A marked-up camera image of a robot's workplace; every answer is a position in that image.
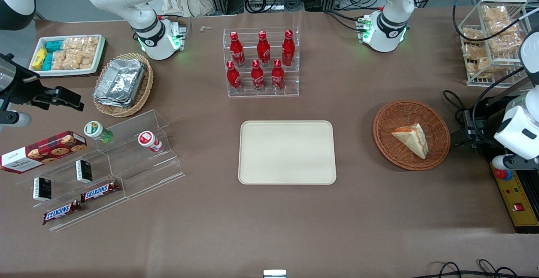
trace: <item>coca-cola bottle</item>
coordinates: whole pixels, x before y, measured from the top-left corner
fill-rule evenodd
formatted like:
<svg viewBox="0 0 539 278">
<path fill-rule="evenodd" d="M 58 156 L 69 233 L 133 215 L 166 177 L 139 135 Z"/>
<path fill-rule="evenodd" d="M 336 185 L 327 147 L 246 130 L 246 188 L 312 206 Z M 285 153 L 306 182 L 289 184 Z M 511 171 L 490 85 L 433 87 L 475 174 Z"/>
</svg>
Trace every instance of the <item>coca-cola bottle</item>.
<svg viewBox="0 0 539 278">
<path fill-rule="evenodd" d="M 271 71 L 271 84 L 277 92 L 285 88 L 285 71 L 281 67 L 280 59 L 275 59 L 275 61 L 273 61 L 273 69 Z"/>
<path fill-rule="evenodd" d="M 230 52 L 232 53 L 232 59 L 235 66 L 242 68 L 245 66 L 245 53 L 243 52 L 243 45 L 237 38 L 237 32 L 230 33 Z"/>
<path fill-rule="evenodd" d="M 253 60 L 253 69 L 251 69 L 251 77 L 253 78 L 254 90 L 257 92 L 262 92 L 266 89 L 266 84 L 264 83 L 264 71 L 260 68 L 260 62 L 258 60 Z"/>
<path fill-rule="evenodd" d="M 292 35 L 293 33 L 291 30 L 286 30 L 285 40 L 283 41 L 283 65 L 287 67 L 292 65 L 296 49 L 296 45 L 294 44 L 294 41 L 292 41 Z"/>
<path fill-rule="evenodd" d="M 243 90 L 243 85 L 239 78 L 239 71 L 234 66 L 232 61 L 227 62 L 227 79 L 230 84 L 230 90 L 233 93 L 239 93 Z"/>
<path fill-rule="evenodd" d="M 256 46 L 256 51 L 258 51 L 258 59 L 260 60 L 261 67 L 270 66 L 270 44 L 268 43 L 266 38 L 266 32 L 264 32 L 263 30 L 258 32 L 258 45 Z"/>
</svg>

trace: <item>sandwich slice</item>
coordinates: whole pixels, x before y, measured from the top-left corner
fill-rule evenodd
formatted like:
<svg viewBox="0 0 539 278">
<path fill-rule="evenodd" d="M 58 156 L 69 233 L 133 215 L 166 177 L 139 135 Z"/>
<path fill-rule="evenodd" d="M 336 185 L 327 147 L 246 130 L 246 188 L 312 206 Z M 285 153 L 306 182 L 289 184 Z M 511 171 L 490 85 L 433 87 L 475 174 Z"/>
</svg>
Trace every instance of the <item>sandwich slice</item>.
<svg viewBox="0 0 539 278">
<path fill-rule="evenodd" d="M 395 131 L 391 133 L 400 142 L 404 143 L 414 154 L 418 155 L 421 159 L 427 157 L 429 152 L 429 146 L 427 145 L 427 139 L 425 133 L 419 123 L 412 126 L 403 126 L 402 128 L 395 128 Z"/>
</svg>

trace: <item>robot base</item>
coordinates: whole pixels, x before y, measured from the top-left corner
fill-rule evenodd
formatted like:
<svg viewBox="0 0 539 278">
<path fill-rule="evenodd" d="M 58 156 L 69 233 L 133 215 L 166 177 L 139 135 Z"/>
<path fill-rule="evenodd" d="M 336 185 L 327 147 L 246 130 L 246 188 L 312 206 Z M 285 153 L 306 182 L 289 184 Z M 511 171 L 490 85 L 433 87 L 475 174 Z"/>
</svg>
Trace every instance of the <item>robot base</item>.
<svg viewBox="0 0 539 278">
<path fill-rule="evenodd" d="M 139 39 L 142 50 L 148 54 L 148 57 L 154 60 L 167 59 L 175 52 L 183 50 L 185 42 L 185 27 L 180 28 L 178 23 L 171 22 L 168 19 L 162 19 L 161 22 L 165 26 L 165 34 L 155 46 L 146 46 Z"/>
<path fill-rule="evenodd" d="M 400 42 L 404 40 L 406 28 L 400 32 L 395 31 L 393 38 L 388 38 L 379 25 L 377 24 L 378 16 L 381 11 L 375 11 L 370 15 L 365 15 L 363 18 L 356 21 L 356 29 L 358 29 L 358 38 L 360 43 L 368 44 L 372 49 L 379 52 L 390 52 L 397 48 Z"/>
</svg>

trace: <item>wicker basket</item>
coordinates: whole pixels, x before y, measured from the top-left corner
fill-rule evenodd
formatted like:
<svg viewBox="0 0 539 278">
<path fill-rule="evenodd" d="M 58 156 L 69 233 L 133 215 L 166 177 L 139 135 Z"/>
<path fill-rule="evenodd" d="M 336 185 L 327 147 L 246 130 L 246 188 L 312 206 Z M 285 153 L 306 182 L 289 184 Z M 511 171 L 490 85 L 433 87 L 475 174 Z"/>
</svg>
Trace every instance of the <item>wicker basket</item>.
<svg viewBox="0 0 539 278">
<path fill-rule="evenodd" d="M 110 105 L 104 105 L 101 103 L 98 103 L 94 99 L 94 104 L 96 104 L 96 107 L 101 113 L 111 115 L 114 117 L 127 117 L 129 115 L 133 115 L 134 113 L 140 111 L 142 107 L 144 106 L 144 103 L 148 100 L 148 97 L 150 96 L 150 90 L 152 90 L 152 84 L 154 84 L 154 72 L 152 71 L 152 67 L 150 66 L 150 63 L 146 58 L 144 58 L 142 55 L 139 55 L 138 53 L 126 53 L 123 55 L 117 56 L 115 59 L 137 59 L 144 63 L 146 66 L 146 69 L 144 70 L 144 75 L 142 82 L 139 87 L 139 91 L 137 92 L 137 96 L 135 97 L 135 102 L 131 107 L 112 107 Z M 107 67 L 112 62 L 109 61 L 107 65 L 102 69 L 101 73 L 99 74 L 98 81 L 96 83 L 96 88 L 98 87 L 99 83 L 101 82 L 101 79 L 103 77 L 104 71 L 107 69 Z"/>
<path fill-rule="evenodd" d="M 429 153 L 426 159 L 415 155 L 391 132 L 401 126 L 419 123 L 425 132 Z M 426 104 L 398 100 L 386 104 L 376 114 L 372 133 L 382 154 L 396 165 L 411 171 L 425 171 L 439 165 L 449 152 L 451 140 L 445 121 Z"/>
</svg>

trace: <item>table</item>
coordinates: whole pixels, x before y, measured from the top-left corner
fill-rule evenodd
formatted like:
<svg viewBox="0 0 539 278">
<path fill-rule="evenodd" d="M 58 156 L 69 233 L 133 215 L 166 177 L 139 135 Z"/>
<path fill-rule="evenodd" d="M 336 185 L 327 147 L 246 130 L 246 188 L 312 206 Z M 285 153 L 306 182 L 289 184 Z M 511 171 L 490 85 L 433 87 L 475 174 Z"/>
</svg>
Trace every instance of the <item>table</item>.
<svg viewBox="0 0 539 278">
<path fill-rule="evenodd" d="M 463 17 L 469 8 L 458 11 Z M 360 15 L 350 12 L 349 15 Z M 223 28 L 299 25 L 299 97 L 229 99 Z M 200 32 L 204 26 L 213 30 Z M 394 166 L 372 138 L 376 112 L 395 99 L 429 104 L 458 129 L 441 92 L 470 106 L 481 88 L 464 84 L 451 10 L 418 9 L 406 40 L 391 53 L 359 45 L 355 34 L 323 13 L 268 13 L 193 19 L 185 51 L 151 61 L 155 82 L 141 112 L 156 109 L 186 176 L 77 225 L 51 233 L 32 209 L 30 189 L 0 174 L 4 277 L 260 277 L 284 268 L 297 277 L 402 278 L 435 273 L 437 261 L 478 270 L 475 260 L 537 275 L 539 236 L 514 234 L 487 163 L 467 147 L 437 168 Z M 39 21 L 38 36 L 102 34 L 105 60 L 140 52 L 124 21 Z M 15 106 L 33 116 L 27 128 L 5 128 L 0 152 L 87 121 L 99 113 L 95 78 L 43 80 L 81 94 L 80 113 Z M 331 186 L 246 186 L 237 180 L 240 125 L 245 120 L 328 120 L 337 180 Z"/>
</svg>

